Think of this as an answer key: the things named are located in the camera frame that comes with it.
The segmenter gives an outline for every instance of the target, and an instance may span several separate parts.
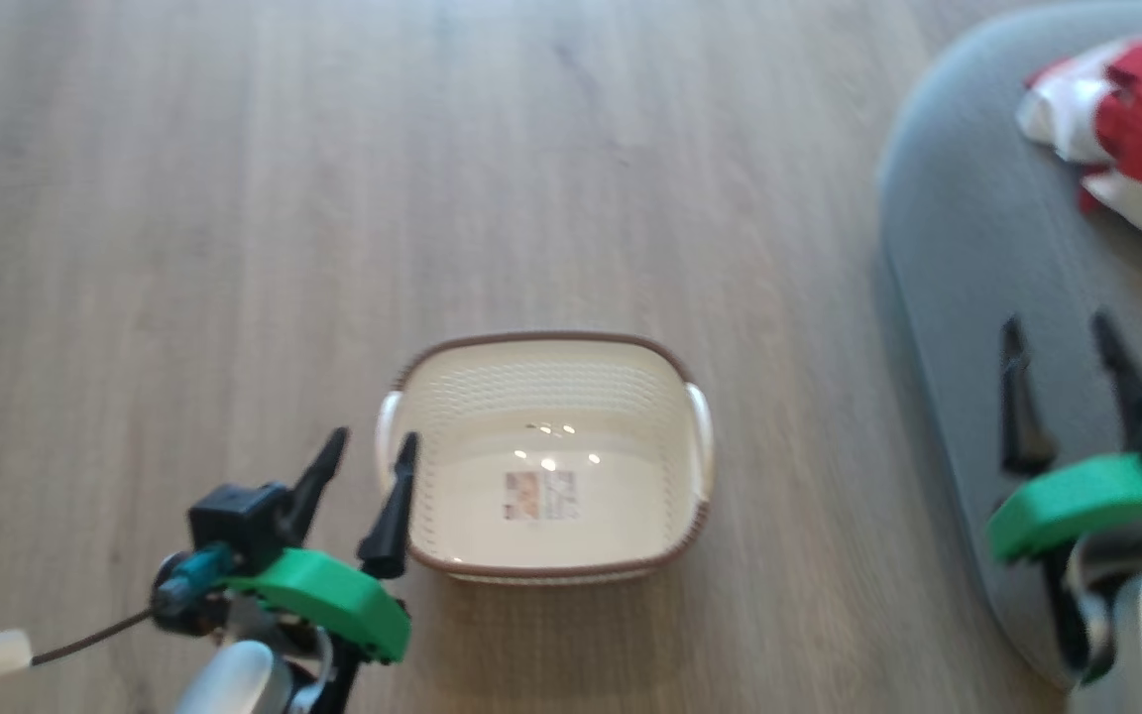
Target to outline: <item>gray cushion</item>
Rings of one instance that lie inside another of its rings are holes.
[[[898,275],[980,578],[1007,636],[1061,685],[1037,569],[988,555],[983,524],[1015,487],[998,473],[998,328],[1023,318],[1061,464],[1120,447],[1088,318],[1115,313],[1142,358],[1142,235],[1078,212],[1078,173],[1019,135],[1023,80],[1051,61],[1142,32],[1142,3],[1070,3],[997,19],[939,61],[903,110],[880,173]]]

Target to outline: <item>black wire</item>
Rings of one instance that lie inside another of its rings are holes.
[[[142,623],[142,620],[151,618],[151,616],[153,616],[153,609],[148,607],[148,609],[144,611],[131,615],[130,618],[119,620],[113,625],[108,625],[108,627],[100,629],[100,632],[98,633],[83,636],[82,639],[80,639],[80,641],[70,642],[70,644],[66,644],[64,647],[57,647],[55,650],[43,651],[43,653],[41,655],[35,655],[33,659],[29,660],[29,665],[31,667],[37,667],[38,665],[46,665],[49,661],[55,661],[56,659],[63,659],[64,657],[69,657],[70,655],[75,653],[75,651],[86,650],[87,647],[90,647],[93,644],[98,644],[99,642],[104,642],[105,639],[108,639],[118,633],[121,633],[123,632],[123,629],[135,627],[135,625],[138,625],[139,623]]]

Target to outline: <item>sticker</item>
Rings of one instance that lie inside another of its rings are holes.
[[[579,519],[573,471],[510,471],[505,474],[505,520]]]

